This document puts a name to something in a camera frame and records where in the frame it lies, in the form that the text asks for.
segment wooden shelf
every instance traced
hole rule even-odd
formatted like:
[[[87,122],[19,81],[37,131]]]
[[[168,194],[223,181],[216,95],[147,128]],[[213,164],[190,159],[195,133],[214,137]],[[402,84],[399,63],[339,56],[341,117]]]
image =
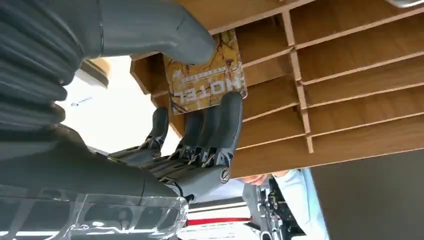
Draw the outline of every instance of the wooden shelf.
[[[424,54],[424,13],[298,51],[302,80],[316,83]]]
[[[255,21],[235,29],[243,67],[287,54],[284,27],[276,16]]]
[[[309,109],[313,137],[424,114],[424,86]]]
[[[184,134],[186,128],[184,115],[173,115],[170,105],[170,96],[166,94],[158,97],[152,97],[151,102],[156,106],[156,108],[165,107],[168,109],[169,125],[176,132],[176,134],[181,137]]]
[[[313,138],[304,137],[237,150],[231,176],[239,178],[424,149],[424,116],[415,116]]]
[[[305,85],[309,108],[424,85],[424,56]]]
[[[287,108],[243,123],[238,149],[305,135],[295,108]]]
[[[247,122],[277,111],[296,106],[299,103],[294,80],[279,77],[247,89],[243,101],[243,122]]]
[[[422,6],[397,8],[384,0],[318,0],[290,14],[300,49],[422,12]]]
[[[246,85],[253,86],[279,77],[291,74],[291,63],[287,55],[272,58],[270,60],[244,67]]]
[[[176,0],[211,34],[271,17],[314,0]]]
[[[131,61],[130,73],[144,94],[160,96],[169,91],[162,54]]]

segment mail sorter shelf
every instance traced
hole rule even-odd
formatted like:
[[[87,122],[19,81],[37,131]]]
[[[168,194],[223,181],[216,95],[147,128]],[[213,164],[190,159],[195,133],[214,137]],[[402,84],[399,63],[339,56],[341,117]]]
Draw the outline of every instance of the mail sorter shelf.
[[[318,0],[290,11],[298,48],[364,31],[424,12],[382,0]]]

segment wooden shelf divider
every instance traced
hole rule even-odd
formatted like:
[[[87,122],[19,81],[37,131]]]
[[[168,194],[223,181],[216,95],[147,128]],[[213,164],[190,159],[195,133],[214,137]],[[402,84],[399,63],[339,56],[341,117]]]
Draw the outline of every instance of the wooden shelf divider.
[[[420,115],[313,137],[314,153],[308,153],[303,137],[240,149],[231,162],[231,176],[240,178],[424,149],[423,129],[424,116]]]
[[[299,104],[294,81],[289,76],[275,78],[247,89],[243,122],[251,121]]]
[[[424,114],[424,86],[309,109],[313,137]]]
[[[295,45],[295,35],[294,35],[294,31],[293,31],[293,24],[292,24],[292,18],[290,16],[290,11],[289,10],[283,11],[282,14],[281,14],[281,18],[282,18],[282,22],[283,22],[284,29],[285,29],[287,44],[289,46],[294,46]]]
[[[298,49],[420,13],[422,6],[397,8],[382,0],[319,0],[291,11]]]
[[[302,123],[303,123],[303,129],[306,136],[306,144],[307,149],[309,153],[314,152],[314,143],[312,138],[309,136],[309,133],[311,132],[311,124],[310,124],[310,118],[308,114],[307,109],[307,102],[305,97],[305,90],[304,86],[302,85],[302,76],[301,76],[301,68],[299,65],[299,57],[296,49],[292,49],[292,51],[289,54],[290,56],[290,62],[293,69],[293,77],[294,82],[296,84],[296,90],[297,90],[297,97],[299,99],[299,113],[301,115]]]
[[[251,148],[299,136],[304,127],[293,107],[243,123],[237,149]]]
[[[284,27],[276,16],[235,29],[243,67],[249,67],[289,53]]]
[[[305,85],[304,88],[308,108],[314,108],[419,86],[424,86],[424,56]]]
[[[424,13],[298,51],[302,81],[312,84],[424,55]]]

